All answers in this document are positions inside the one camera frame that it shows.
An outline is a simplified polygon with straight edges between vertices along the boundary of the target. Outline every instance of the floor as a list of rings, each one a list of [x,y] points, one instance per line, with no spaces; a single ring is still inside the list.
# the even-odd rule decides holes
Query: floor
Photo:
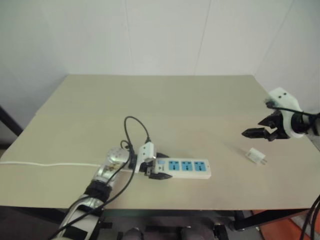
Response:
[[[213,240],[214,236],[210,228],[212,221],[202,217],[108,217],[105,222],[111,222],[112,228],[101,229],[98,240],[117,240],[118,236],[132,227],[142,230],[145,240],[178,240],[177,227],[186,226],[197,230],[205,240]],[[159,232],[150,231],[146,226],[166,226],[166,228]],[[0,207],[0,239],[2,240],[45,240],[57,228],[57,224],[9,207]],[[227,231],[230,240],[263,240],[260,232],[255,228],[243,232]]]

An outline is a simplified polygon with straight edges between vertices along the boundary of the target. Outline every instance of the table surface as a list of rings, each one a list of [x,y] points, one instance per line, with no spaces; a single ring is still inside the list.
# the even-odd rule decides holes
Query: table surface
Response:
[[[157,150],[175,158],[208,159],[210,179],[153,180],[136,174],[111,209],[251,210],[308,208],[319,194],[320,153],[306,138],[241,135],[272,111],[252,76],[70,75],[39,109],[1,161],[101,164],[125,138],[132,115]],[[135,149],[145,133],[128,123]],[[257,165],[250,148],[266,155]],[[95,167],[0,165],[0,205],[67,208]],[[113,194],[127,182],[122,172]]]

